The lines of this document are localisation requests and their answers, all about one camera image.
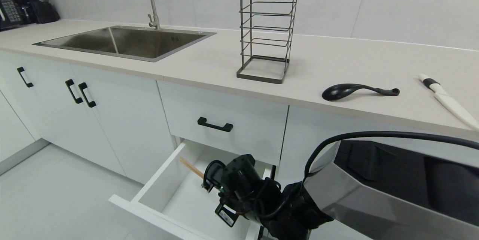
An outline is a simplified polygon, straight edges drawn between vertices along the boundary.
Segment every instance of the sink basin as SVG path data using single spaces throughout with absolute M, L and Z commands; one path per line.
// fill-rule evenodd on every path
M 156 62 L 214 34 L 116 25 L 34 45 Z

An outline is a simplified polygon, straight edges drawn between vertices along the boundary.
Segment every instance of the knife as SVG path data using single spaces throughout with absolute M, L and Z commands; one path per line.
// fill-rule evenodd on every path
M 457 117 L 462 123 L 471 127 L 475 131 L 479 131 L 479 123 L 474 117 L 464 109 L 456 100 L 454 100 L 448 92 L 446 92 L 441 84 L 429 76 L 421 73 L 418 75 L 419 80 L 430 90 L 434 91 L 434 97 L 446 107 L 455 117 Z

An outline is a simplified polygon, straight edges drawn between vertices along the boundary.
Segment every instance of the chopstick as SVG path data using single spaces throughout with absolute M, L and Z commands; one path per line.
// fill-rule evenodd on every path
M 191 163 L 189 163 L 184 158 L 178 157 L 178 160 L 180 160 L 181 163 L 183 163 L 186 167 L 188 167 L 191 171 L 193 171 L 199 177 L 201 177 L 201 179 L 203 179 L 205 177 L 205 175 L 202 172 L 200 172 L 200 170 L 198 170 L 195 166 L 191 165 Z

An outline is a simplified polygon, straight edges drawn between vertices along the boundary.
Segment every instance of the white cabinet door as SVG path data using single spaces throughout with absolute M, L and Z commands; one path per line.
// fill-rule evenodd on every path
M 32 67 L 29 61 L 19 58 L 18 54 L 0 51 L 0 80 L 2 86 L 7 88 L 9 98 L 14 98 L 17 106 L 21 108 L 24 115 L 39 134 L 43 126 L 39 125 L 42 120 L 41 112 L 43 104 L 40 103 L 35 85 L 28 87 L 31 83 L 30 76 Z
M 80 97 L 69 64 L 0 52 L 0 65 L 0 76 L 43 139 L 125 175 L 94 114 L 70 94 L 65 81 L 71 79 Z
M 72 67 L 126 176 L 145 184 L 175 149 L 156 81 Z
M 0 162 L 34 142 L 33 137 L 0 92 Z

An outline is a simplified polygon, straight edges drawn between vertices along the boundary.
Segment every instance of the metal rack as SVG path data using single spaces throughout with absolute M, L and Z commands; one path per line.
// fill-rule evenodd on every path
M 261 82 L 267 83 L 283 83 L 284 76 L 286 75 L 286 71 L 290 64 L 290 55 L 291 55 L 291 44 L 293 39 L 293 29 L 294 23 L 296 18 L 296 4 L 298 0 L 290 0 L 290 1 L 253 1 L 249 0 L 246 6 L 243 6 L 243 0 L 239 0 L 239 4 L 241 9 L 239 10 L 239 14 L 241 16 L 241 68 L 236 72 L 236 77 L 249 79 L 249 80 L 256 80 Z M 284 10 L 283 12 L 259 12 L 259 8 L 268 8 L 274 6 L 286 6 L 291 4 L 290 8 Z M 280 16 L 282 18 L 289 18 L 289 25 L 281 25 L 281 26 L 271 26 L 271 25 L 255 25 L 253 23 L 253 19 L 259 17 L 268 17 L 272 16 L 277 17 Z M 269 39 L 265 37 L 253 37 L 253 34 L 257 33 L 257 31 L 268 31 L 268 32 L 275 32 L 275 33 L 283 33 L 287 34 L 285 39 Z M 265 45 L 265 46 L 274 46 L 283 48 L 284 50 L 284 57 L 272 57 L 272 56 L 265 56 L 259 54 L 253 54 L 253 44 L 257 45 Z M 251 64 L 254 60 L 267 60 L 267 61 L 277 61 L 280 63 L 284 63 L 284 68 L 282 70 L 282 75 L 280 78 L 268 78 L 264 76 L 256 76 L 256 75 L 249 75 L 243 73 L 245 68 Z

